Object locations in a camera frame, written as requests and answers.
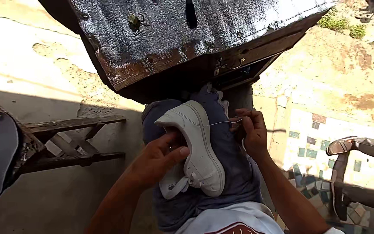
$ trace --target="wooden stool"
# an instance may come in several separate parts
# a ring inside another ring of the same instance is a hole
[[[16,122],[19,132],[20,145],[14,156],[13,169],[7,174],[6,186],[10,186],[21,174],[38,172],[60,167],[80,165],[89,166],[93,162],[124,158],[124,152],[100,153],[92,144],[87,142],[106,124],[125,122],[122,115],[73,120],[50,121],[43,123],[23,124],[0,106],[0,112],[7,113]],[[71,141],[66,141],[58,133],[90,127],[85,136],[73,132],[65,133]],[[52,141],[61,149],[54,155],[44,145]]]

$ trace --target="white t-shirt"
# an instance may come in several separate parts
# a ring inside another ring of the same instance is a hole
[[[221,209],[209,209],[188,219],[176,234],[283,234],[264,204],[248,201]],[[325,234],[344,234],[330,228]]]

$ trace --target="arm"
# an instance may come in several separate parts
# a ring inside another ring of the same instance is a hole
[[[92,217],[86,234],[129,233],[132,216],[142,192],[159,182],[190,150],[180,147],[169,152],[175,133],[151,141],[119,177]]]
[[[238,109],[247,135],[245,148],[262,173],[273,204],[291,233],[322,234],[328,226],[314,206],[285,178],[270,157],[266,143],[266,126],[262,113]]]

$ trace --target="metal sheet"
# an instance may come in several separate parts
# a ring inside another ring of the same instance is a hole
[[[70,0],[116,90],[194,57],[224,51],[334,6],[336,0]],[[145,17],[133,32],[128,17]]]

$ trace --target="green grass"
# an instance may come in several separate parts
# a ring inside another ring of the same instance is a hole
[[[336,32],[340,32],[344,29],[350,30],[350,36],[356,39],[362,39],[366,34],[366,25],[350,25],[349,20],[346,18],[337,18],[337,10],[331,8],[317,23],[322,28],[328,28]]]

